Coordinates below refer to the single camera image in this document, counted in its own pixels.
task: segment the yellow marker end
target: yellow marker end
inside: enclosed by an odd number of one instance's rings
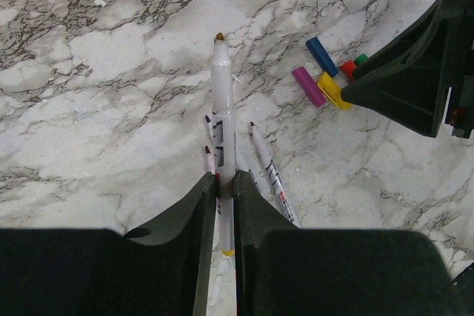
[[[351,108],[352,104],[342,100],[341,88],[326,72],[323,72],[319,76],[318,88],[323,92],[326,98],[339,109],[348,110]]]
[[[224,251],[222,250],[222,254],[226,255],[227,257],[234,255],[236,251],[233,249],[232,251]]]

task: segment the white pen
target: white pen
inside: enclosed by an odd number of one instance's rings
[[[236,117],[232,88],[232,62],[224,35],[214,39],[210,77],[213,85],[213,141],[216,166],[219,246],[234,254],[233,180],[236,176]]]
[[[214,175],[216,173],[216,167],[214,166],[214,157],[210,152],[208,146],[206,146],[204,149],[206,150],[207,171]]]
[[[209,118],[209,116],[207,116],[207,115],[205,115],[204,118],[206,119],[206,125],[207,125],[207,129],[209,130],[210,139],[211,139],[211,141],[214,141],[214,138],[213,138],[213,122]],[[238,150],[237,146],[236,146],[236,169],[237,170],[244,170],[246,172],[249,172],[250,175],[252,176],[252,179],[253,179],[253,182],[255,183],[255,186],[257,187],[257,190],[261,193],[260,186],[258,185],[257,180],[255,179],[255,176],[253,175],[252,170],[245,163],[244,156]]]
[[[257,146],[258,154],[260,155],[261,162],[267,171],[270,183],[275,190],[275,195],[277,197],[278,204],[280,205],[281,213],[289,221],[293,222],[295,226],[301,228],[301,224],[299,223],[295,209],[284,192],[280,175],[276,168],[275,162],[273,161],[272,155],[265,144],[265,140],[263,137],[261,137],[260,132],[257,130],[257,127],[253,122],[250,123],[250,126],[252,127],[253,141]]]

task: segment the white marble surface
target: white marble surface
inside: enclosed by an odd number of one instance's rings
[[[317,109],[290,75],[320,72],[308,38],[340,64],[373,54],[433,1],[0,0],[0,226],[123,232],[183,196],[205,171],[222,31],[241,81],[238,146],[258,172],[253,120],[303,226],[423,231],[456,275],[474,258],[472,141]],[[234,275],[216,249],[209,315],[235,314]]]

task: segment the pen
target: pen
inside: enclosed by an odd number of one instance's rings
[[[213,85],[213,141],[217,180],[219,246],[234,254],[233,179],[236,176],[236,117],[234,113],[232,62],[224,35],[214,39],[210,77]]]
[[[206,146],[204,149],[206,150],[207,171],[211,174],[215,174],[216,167],[214,166],[214,157],[212,153],[210,152],[210,149],[208,146]]]
[[[209,116],[205,115],[204,117],[206,119],[206,125],[207,129],[209,130],[209,136],[210,139],[213,141],[213,122],[209,118]],[[249,172],[250,175],[252,176],[253,182],[255,183],[255,186],[257,187],[258,191],[261,193],[260,186],[257,183],[257,180],[255,179],[255,176],[253,175],[252,170],[248,167],[248,165],[245,163],[244,156],[241,154],[241,152],[238,150],[236,146],[236,169],[237,170],[244,170],[246,172]]]
[[[257,127],[253,122],[250,122],[250,126],[252,127],[253,141],[257,146],[258,154],[260,155],[261,162],[267,171],[270,183],[275,190],[275,195],[277,197],[278,204],[280,205],[281,213],[289,221],[293,222],[295,226],[301,228],[301,224],[298,221],[298,216],[296,215],[295,209],[284,192],[280,175],[276,169],[272,155],[270,154],[267,145],[265,145],[264,138],[261,137],[260,132],[257,130]]]

